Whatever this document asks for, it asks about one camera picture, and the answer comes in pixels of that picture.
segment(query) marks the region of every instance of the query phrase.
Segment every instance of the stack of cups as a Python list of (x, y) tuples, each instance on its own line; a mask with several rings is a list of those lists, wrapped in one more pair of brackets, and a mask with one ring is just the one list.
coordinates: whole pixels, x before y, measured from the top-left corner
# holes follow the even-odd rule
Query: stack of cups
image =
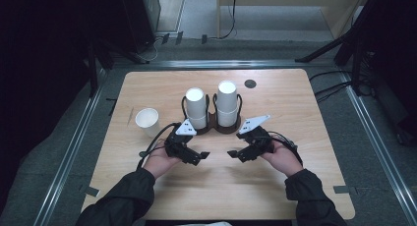
[(217, 123), (222, 127), (230, 127), (237, 120), (237, 91), (236, 84), (232, 81), (223, 81), (218, 85)]
[(207, 125), (207, 103), (205, 93), (198, 87), (192, 87), (186, 92), (187, 118), (194, 129), (200, 130)]

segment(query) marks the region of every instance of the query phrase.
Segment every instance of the wooden table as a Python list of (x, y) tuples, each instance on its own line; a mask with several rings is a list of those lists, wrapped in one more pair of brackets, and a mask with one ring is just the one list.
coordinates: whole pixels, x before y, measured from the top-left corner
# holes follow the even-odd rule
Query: wooden table
[[(184, 117), (181, 99), (188, 88), (200, 87), (212, 97), (224, 80), (237, 84), (243, 99), (242, 119), (270, 114), (262, 124), (299, 146), (305, 168), (323, 181), (326, 194), (343, 218), (355, 210), (349, 194), (336, 194), (333, 186), (345, 186), (328, 132), (307, 78), (301, 69), (133, 72), (126, 76), (98, 158), (90, 186), (100, 190), (95, 198), (86, 196), (83, 208), (104, 196), (125, 174), (136, 169), (138, 153), (147, 149), (151, 138), (135, 124), (136, 114), (152, 107), (159, 112), (163, 128)], [(247, 88), (254, 80), (255, 88)], [(209, 111), (214, 108), (210, 103)], [(188, 147), (210, 151), (198, 166), (180, 163), (157, 180), (155, 202), (145, 219), (293, 219), (296, 201), (285, 196), (284, 180), (261, 158), (240, 162), (228, 150), (246, 147), (236, 133), (224, 135), (211, 129), (195, 136)]]
[[(367, 0), (236, 0), (236, 6), (319, 6), (334, 38), (349, 28), (359, 6)], [(220, 37), (220, 7), (233, 6), (233, 0), (217, 0), (217, 37)]]

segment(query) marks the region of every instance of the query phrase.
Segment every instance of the paper cup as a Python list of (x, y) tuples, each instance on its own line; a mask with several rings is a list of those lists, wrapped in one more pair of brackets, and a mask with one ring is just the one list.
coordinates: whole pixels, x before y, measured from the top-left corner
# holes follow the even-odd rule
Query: paper cup
[(188, 120), (190, 121), (191, 125), (195, 130), (200, 130), (206, 127), (206, 116), (200, 118), (200, 119), (194, 119), (191, 117), (188, 117)]
[(237, 120), (237, 107), (232, 112), (223, 112), (217, 110), (217, 123), (222, 127), (230, 127), (236, 123)]
[(155, 138), (160, 131), (159, 115), (153, 108), (145, 108), (136, 115), (136, 124), (151, 138)]
[(192, 87), (188, 89), (185, 96), (189, 118), (201, 118), (207, 115), (205, 93), (200, 88)]
[(232, 81), (223, 81), (218, 85), (217, 100), (215, 105), (217, 109), (230, 113), (236, 109), (237, 106), (237, 88)]

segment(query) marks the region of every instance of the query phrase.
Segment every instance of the person's right arm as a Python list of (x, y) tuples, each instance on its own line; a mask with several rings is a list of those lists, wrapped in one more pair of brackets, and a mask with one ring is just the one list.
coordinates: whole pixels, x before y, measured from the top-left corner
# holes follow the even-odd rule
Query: person's right arm
[(287, 198), (298, 200), (297, 224), (346, 225), (334, 203), (323, 192), (322, 181), (304, 169), (289, 149), (277, 141), (273, 144), (274, 153), (264, 153), (262, 158), (288, 177), (285, 180)]

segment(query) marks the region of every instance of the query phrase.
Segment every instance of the person's left hand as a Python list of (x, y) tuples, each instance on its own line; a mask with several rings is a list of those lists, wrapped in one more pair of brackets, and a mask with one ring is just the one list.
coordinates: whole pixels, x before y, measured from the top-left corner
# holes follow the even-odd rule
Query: person's left hand
[(153, 177), (157, 179), (179, 162), (181, 162), (179, 158), (169, 157), (166, 154), (164, 140), (161, 140), (150, 153), (144, 169), (150, 171)]

